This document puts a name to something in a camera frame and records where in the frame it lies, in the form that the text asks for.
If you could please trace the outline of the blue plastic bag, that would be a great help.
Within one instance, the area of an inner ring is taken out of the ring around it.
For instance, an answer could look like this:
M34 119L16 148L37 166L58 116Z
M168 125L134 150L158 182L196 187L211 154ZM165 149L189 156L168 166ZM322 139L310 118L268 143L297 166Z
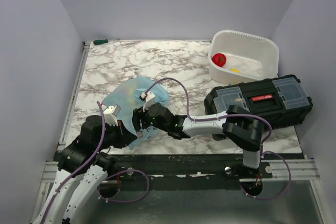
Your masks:
M154 81L148 77L138 76L121 83L112 93L102 100L102 104L106 107L116 104L121 108L117 119L121 120L125 128L136 136L136 140L128 145L130 150L134 149L140 143L154 138L159 132L153 127L136 132L132 124L133 110L140 108L144 104L140 99L140 95L153 83Z

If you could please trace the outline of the red fake tomato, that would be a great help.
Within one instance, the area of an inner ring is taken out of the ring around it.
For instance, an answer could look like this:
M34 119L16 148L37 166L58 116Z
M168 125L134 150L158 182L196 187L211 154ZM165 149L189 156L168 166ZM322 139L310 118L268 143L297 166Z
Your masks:
M222 53L216 53L212 56L212 62L218 67L223 67L226 64L227 57Z

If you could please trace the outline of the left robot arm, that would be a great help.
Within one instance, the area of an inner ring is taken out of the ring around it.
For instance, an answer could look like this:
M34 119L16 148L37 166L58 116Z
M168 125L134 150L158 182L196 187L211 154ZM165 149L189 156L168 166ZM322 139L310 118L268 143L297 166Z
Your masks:
M99 115L87 117L80 134L61 152L53 187L34 222L75 223L100 183L116 175L116 160L103 149L123 148L136 139L120 120L110 126Z

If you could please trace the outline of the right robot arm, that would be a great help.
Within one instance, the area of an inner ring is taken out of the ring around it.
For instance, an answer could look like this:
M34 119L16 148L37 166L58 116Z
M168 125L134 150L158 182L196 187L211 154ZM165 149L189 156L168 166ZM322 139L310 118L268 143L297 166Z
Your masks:
M249 178L260 172L261 137L264 122L243 108L231 105L219 114L197 116L174 115L168 108L154 103L148 109L133 110L134 129L154 127L181 140L198 135L223 135L243 150L242 173Z

